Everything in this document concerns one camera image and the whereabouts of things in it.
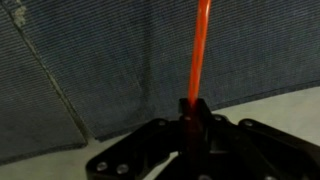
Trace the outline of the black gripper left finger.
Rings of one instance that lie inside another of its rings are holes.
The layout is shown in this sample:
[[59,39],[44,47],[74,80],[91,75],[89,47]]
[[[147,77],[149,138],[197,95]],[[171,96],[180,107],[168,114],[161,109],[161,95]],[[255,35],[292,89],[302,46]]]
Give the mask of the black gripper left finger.
[[87,180],[142,180],[179,150],[181,123],[157,118],[91,158]]

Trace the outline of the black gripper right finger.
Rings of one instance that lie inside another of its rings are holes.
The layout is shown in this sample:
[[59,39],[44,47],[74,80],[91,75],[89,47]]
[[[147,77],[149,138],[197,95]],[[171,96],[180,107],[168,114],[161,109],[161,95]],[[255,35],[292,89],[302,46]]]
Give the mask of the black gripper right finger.
[[179,101],[182,151],[198,180],[320,180],[319,147],[243,119],[234,124],[213,114],[206,102]]

